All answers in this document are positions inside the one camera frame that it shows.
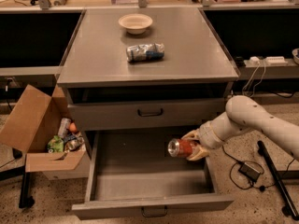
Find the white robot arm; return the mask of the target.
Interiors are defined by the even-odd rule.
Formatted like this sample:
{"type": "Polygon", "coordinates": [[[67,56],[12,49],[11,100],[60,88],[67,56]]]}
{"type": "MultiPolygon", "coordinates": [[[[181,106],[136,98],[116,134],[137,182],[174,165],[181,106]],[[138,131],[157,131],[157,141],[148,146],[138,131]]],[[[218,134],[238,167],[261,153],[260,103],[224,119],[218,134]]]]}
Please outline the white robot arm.
{"type": "Polygon", "coordinates": [[[222,147],[227,140],[250,130],[259,131],[299,161],[299,127],[268,113],[248,96],[230,98],[225,111],[183,136],[207,149],[222,147]]]}

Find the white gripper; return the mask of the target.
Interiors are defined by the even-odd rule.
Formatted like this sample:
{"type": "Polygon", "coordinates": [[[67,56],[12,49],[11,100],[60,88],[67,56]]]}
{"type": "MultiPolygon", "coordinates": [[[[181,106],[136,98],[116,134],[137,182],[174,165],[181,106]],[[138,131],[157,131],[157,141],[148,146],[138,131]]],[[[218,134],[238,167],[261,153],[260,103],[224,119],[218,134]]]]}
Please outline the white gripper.
{"type": "Polygon", "coordinates": [[[202,124],[199,131],[192,130],[182,136],[184,140],[195,140],[202,145],[196,145],[192,148],[192,154],[187,157],[188,161],[198,161],[209,154],[207,149],[218,149],[224,145],[224,142],[215,134],[211,122],[202,124]]]}

